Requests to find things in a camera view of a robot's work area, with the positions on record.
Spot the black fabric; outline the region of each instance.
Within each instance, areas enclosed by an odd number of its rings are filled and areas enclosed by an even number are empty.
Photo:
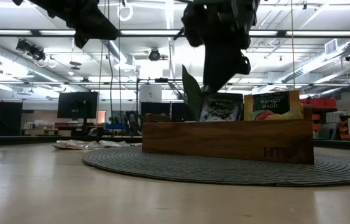
[[[22,102],[0,102],[0,136],[20,135],[22,107]]]

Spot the wooden box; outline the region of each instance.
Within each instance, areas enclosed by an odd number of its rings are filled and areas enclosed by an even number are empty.
[[[164,154],[314,164],[312,133],[311,119],[144,123],[142,148]]]

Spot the round rug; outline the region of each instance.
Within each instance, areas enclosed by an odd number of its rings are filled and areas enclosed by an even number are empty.
[[[350,158],[315,155],[315,165],[178,156],[112,147],[86,153],[83,161],[120,174],[162,180],[233,185],[334,186],[350,184]]]

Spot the security camera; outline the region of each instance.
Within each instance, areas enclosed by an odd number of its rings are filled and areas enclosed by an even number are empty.
[[[160,60],[160,58],[161,58],[161,55],[158,49],[151,49],[151,52],[149,54],[150,61],[155,62]]]

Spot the computer monitor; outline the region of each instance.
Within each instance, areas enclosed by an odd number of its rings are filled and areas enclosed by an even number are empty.
[[[142,102],[141,113],[144,117],[147,113],[152,114],[170,114],[170,103],[153,103],[153,102]]]
[[[193,113],[185,103],[172,103],[172,122],[195,121]]]
[[[60,93],[57,118],[96,118],[98,92]]]

